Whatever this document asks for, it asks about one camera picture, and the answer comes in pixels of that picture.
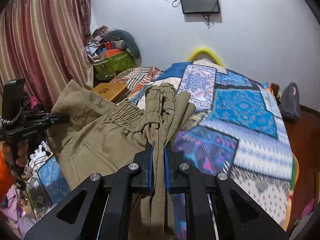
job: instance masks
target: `bedspread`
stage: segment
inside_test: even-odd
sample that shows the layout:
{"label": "bedspread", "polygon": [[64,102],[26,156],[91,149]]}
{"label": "bedspread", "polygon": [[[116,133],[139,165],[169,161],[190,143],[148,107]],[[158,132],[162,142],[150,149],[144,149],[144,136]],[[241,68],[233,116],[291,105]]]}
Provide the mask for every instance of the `bedspread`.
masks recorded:
{"label": "bedspread", "polygon": [[[183,151],[186,162],[202,172],[230,175],[286,229],[293,155],[275,98],[239,73],[196,63],[173,64],[129,98],[144,109],[146,88],[164,82],[178,93],[190,92],[196,111],[177,133],[173,150]],[[176,239],[186,239],[183,194],[174,195],[173,204]]]}

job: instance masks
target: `brown floor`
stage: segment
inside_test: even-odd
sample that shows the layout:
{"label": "brown floor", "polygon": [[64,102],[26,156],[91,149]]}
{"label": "brown floor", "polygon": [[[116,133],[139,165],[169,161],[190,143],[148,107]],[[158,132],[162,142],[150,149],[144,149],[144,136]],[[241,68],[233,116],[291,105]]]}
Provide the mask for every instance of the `brown floor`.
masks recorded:
{"label": "brown floor", "polygon": [[303,208],[315,197],[315,171],[320,167],[320,119],[302,111],[297,124],[285,122],[285,126],[300,168],[287,229],[291,233],[292,222],[300,217]]}

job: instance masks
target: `green bag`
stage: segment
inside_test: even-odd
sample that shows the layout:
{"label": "green bag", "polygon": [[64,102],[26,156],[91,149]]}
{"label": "green bag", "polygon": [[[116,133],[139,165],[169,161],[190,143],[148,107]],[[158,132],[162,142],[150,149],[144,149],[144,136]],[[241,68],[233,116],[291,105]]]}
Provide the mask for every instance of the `green bag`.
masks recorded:
{"label": "green bag", "polygon": [[111,80],[116,77],[116,71],[134,68],[136,65],[128,52],[122,51],[110,58],[93,64],[94,77],[97,80]]}

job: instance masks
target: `wall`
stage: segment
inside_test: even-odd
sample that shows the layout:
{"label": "wall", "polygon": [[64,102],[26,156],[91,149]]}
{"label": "wall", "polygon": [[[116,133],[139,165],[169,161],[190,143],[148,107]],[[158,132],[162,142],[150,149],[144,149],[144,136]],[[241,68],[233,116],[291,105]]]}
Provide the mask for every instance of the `wall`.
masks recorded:
{"label": "wall", "polygon": [[320,26],[304,0],[220,0],[208,29],[202,16],[183,15],[173,0],[92,0],[92,26],[130,32],[142,66],[164,70],[199,46],[225,66],[284,89],[296,82],[301,104],[320,109]]}

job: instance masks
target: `hand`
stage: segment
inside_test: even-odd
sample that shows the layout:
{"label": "hand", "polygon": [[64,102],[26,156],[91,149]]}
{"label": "hand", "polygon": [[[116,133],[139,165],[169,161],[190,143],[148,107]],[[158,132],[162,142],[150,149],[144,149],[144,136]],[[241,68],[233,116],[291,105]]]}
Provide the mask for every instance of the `hand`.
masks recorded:
{"label": "hand", "polygon": [[[18,155],[20,157],[16,160],[16,164],[22,168],[25,167],[28,162],[27,149],[28,149],[28,142],[27,141],[24,141],[18,149]],[[10,145],[8,145],[7,143],[3,143],[1,146],[1,154],[2,154],[2,158],[5,161],[8,161],[10,158],[10,154],[11,154]]]}

